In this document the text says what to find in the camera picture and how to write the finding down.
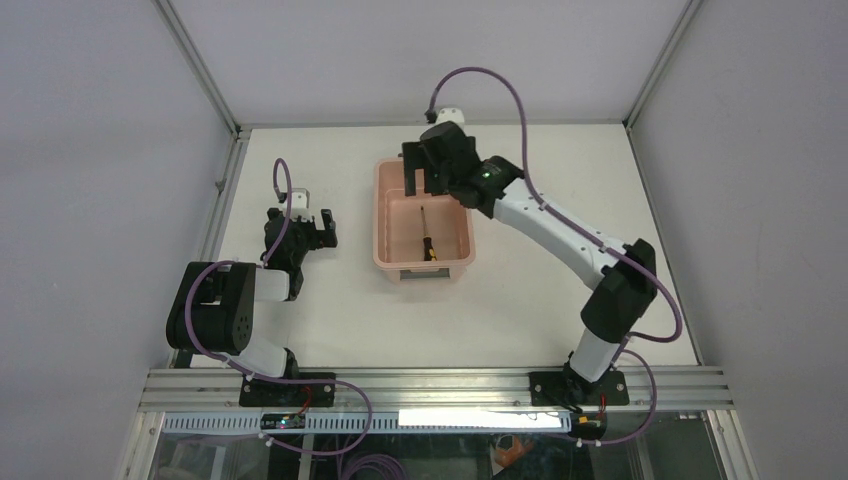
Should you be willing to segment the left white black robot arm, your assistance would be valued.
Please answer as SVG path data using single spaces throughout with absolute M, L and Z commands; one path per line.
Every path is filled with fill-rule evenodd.
M 322 227 L 307 209 L 287 217 L 279 208 L 267 212 L 268 250 L 260 265 L 252 262 L 191 262 L 187 265 L 166 320 L 170 347 L 208 355 L 251 378 L 264 378 L 263 394 L 277 406 L 294 403 L 301 392 L 294 353 L 262 338 L 254 329 L 260 302 L 291 302 L 304 283 L 308 253 L 338 246 L 332 211 L 320 211 Z

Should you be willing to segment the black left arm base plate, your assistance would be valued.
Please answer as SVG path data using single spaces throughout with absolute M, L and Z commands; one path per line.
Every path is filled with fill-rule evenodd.
M 332 407 L 335 401 L 336 374 L 332 372 L 301 373 L 300 380 L 309 384 L 280 384 L 265 380 L 246 378 L 242 381 L 238 405 L 240 407 L 301 408 Z

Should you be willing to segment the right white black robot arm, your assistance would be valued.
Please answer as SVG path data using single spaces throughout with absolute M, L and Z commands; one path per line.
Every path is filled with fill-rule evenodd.
M 527 173 L 501 156 L 483 160 L 476 140 L 456 122 L 433 125 L 418 140 L 401 145 L 406 195 L 417 190 L 449 195 L 469 210 L 481 212 L 524 234 L 562 261 L 590 289 L 580 312 L 584 331 L 578 346 L 554 382 L 542 383 L 549 398 L 588 405 L 604 389 L 615 354 L 632 327 L 657 296 L 651 281 L 656 252 L 643 239 L 626 244 L 552 213 L 540 193 L 528 186 Z

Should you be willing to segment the yellow black screwdriver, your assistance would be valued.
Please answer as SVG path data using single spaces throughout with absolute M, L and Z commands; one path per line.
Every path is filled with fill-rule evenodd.
M 422 232 L 423 232 L 423 235 L 422 235 L 422 243 L 423 243 L 423 249 L 424 249 L 423 258 L 427 262 L 435 261 L 437 259 L 437 254 L 435 252 L 432 237 L 429 233 L 427 219 L 426 219 L 426 211 L 425 211 L 424 206 L 421 206 L 419 208 L 419 210 L 420 210 Z

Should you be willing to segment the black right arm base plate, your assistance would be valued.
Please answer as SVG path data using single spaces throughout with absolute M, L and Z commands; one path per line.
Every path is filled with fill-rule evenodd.
M 587 383 L 562 370 L 528 373 L 533 406 L 600 407 L 626 406 L 630 396 L 622 372 L 608 370 L 597 382 Z

